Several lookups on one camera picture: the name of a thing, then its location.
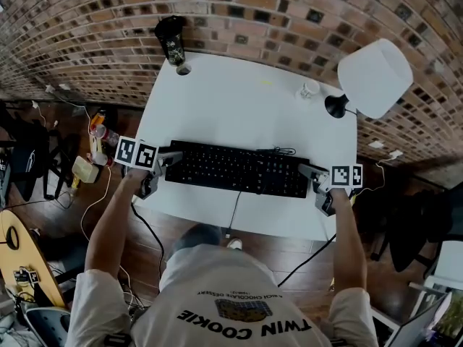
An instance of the person's right arm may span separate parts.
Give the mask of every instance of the person's right arm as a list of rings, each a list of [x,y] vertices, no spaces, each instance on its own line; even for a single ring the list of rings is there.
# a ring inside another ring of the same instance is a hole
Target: person's right arm
[[[336,243],[334,249],[334,290],[367,288],[367,262],[357,232],[354,212],[344,189],[332,189],[336,211]]]
[[[377,347],[367,288],[367,263],[354,213],[344,189],[332,189],[336,211],[334,290],[329,320],[335,338],[350,346]]]

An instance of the forearm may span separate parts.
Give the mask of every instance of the forearm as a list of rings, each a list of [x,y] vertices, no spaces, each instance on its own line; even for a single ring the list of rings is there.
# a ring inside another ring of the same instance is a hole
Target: forearm
[[[85,270],[98,269],[117,278],[124,251],[134,184],[123,179],[90,237]]]
[[[334,204],[336,211],[336,247],[334,250],[334,288],[366,288],[367,263],[357,232],[349,198],[344,193]]]

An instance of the electronic device on table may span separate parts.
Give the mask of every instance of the electronic device on table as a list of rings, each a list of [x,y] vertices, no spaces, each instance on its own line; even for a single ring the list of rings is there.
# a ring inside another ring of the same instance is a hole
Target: electronic device on table
[[[183,158],[166,169],[166,181],[281,197],[307,194],[308,178],[298,171],[299,164],[309,164],[305,158],[178,140],[169,150]]]

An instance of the shoe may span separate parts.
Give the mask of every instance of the shoe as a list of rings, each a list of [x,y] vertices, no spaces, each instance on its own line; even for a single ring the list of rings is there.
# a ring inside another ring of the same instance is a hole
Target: shoe
[[[231,249],[239,249],[240,251],[243,250],[243,242],[241,241],[241,239],[232,239],[227,245],[226,245],[227,248],[231,248]]]

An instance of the black headphones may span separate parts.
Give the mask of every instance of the black headphones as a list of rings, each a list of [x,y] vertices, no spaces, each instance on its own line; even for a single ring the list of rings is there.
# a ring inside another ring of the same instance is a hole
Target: black headphones
[[[10,249],[16,251],[20,248],[20,238],[17,235],[17,231],[13,226],[10,226],[7,230],[7,241],[0,241],[0,244],[6,244]]]

